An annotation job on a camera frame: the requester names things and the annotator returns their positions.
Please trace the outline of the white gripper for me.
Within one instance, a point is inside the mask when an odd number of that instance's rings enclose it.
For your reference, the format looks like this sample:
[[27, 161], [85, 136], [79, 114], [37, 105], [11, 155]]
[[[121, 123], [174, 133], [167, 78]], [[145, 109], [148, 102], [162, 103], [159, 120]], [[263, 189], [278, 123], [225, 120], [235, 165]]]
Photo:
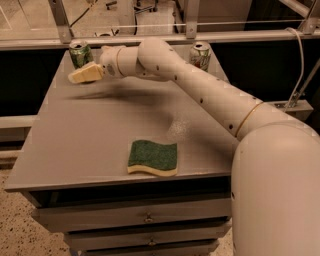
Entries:
[[95, 62], [89, 62], [70, 73], [69, 81], [74, 84], [98, 81], [103, 78], [104, 72], [111, 78], [123, 78], [121, 54], [124, 49], [125, 46], [102, 46], [99, 58], [102, 67]]

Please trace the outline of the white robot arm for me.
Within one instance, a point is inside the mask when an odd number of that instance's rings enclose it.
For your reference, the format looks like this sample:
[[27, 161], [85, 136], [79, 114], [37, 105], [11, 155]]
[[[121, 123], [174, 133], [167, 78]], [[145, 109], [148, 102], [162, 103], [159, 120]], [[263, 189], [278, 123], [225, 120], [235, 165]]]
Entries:
[[234, 256], [320, 256], [320, 136], [182, 59], [165, 41], [105, 46], [73, 83], [147, 75], [176, 83], [238, 139], [231, 171]]

